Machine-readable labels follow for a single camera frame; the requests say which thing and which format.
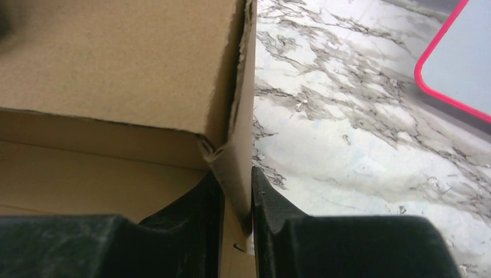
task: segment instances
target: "cardboard flap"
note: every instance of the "cardboard flap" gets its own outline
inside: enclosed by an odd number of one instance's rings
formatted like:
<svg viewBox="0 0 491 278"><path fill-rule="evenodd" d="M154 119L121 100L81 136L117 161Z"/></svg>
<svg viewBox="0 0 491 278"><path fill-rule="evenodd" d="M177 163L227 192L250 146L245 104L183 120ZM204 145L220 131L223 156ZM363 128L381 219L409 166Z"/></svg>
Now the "cardboard flap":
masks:
<svg viewBox="0 0 491 278"><path fill-rule="evenodd" d="M217 177L228 202L236 213L240 228L232 228L234 238L244 250L249 248L252 233L251 168L252 168L252 108L254 102L256 0L245 6L244 33L240 42L237 86L232 104L228 141L215 152L201 150Z"/></svg>

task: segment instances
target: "pink border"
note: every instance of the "pink border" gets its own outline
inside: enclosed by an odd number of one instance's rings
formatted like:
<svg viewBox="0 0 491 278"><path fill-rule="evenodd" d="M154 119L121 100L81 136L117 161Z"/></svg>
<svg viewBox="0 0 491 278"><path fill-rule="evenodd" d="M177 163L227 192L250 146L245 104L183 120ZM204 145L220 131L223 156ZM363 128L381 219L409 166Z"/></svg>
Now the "pink border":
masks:
<svg viewBox="0 0 491 278"><path fill-rule="evenodd" d="M477 118L483 119L483 120L491 123L491 116L490 115L488 115L484 112L481 112L477 109L474 109L470 106L467 106L467 105L465 105L459 101L456 101L453 98L450 98L450 97L448 97L448 96L446 96L446 95L444 95L438 91L433 90L432 88L430 88L426 85L426 83L423 80L423 77L421 76L421 69L423 68L424 62L426 62L426 60L430 56L433 49L435 49L435 47L438 45L440 40L443 38L445 33L448 31L450 26L453 24L453 22L455 21L457 16L459 16L460 12L464 9L464 7L466 6L466 4L468 2L469 2L469 0L461 0L459 2L459 4L455 8L455 10L452 12L452 14L448 17L448 19L446 20L446 22L444 23L444 25L442 26L440 31L438 31L435 38L431 41L428 48L424 51L423 55L421 55L421 58L419 58L418 62L416 63L416 67L415 67L415 72L414 72L415 81L416 81L416 84L422 89L423 92L425 92L425 93L427 93L427 94L429 94L435 98L438 98L438 99L440 99L440 100L442 100L448 104L451 104L451 105L453 105L459 109L462 109L463 111L466 111L467 113L472 114L472 115L476 116Z"/></svg>

